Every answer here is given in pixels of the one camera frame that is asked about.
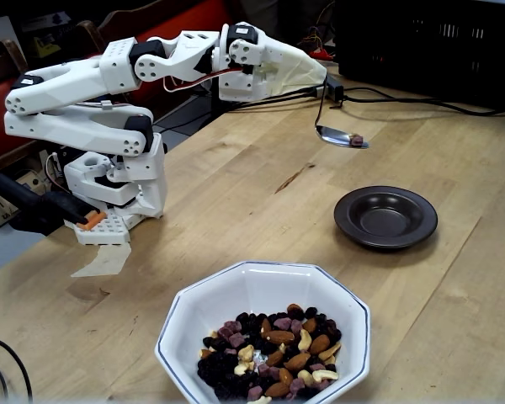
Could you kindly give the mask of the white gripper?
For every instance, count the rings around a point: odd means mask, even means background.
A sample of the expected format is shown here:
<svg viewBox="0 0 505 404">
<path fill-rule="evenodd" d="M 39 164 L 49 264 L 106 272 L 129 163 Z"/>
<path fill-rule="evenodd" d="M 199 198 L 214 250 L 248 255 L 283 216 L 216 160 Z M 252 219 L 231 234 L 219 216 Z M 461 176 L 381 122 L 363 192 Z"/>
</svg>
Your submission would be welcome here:
<svg viewBox="0 0 505 404">
<path fill-rule="evenodd" d="M 220 99 L 255 102 L 322 84 L 327 69 L 248 23 L 224 24 L 212 50 Z"/>
</svg>

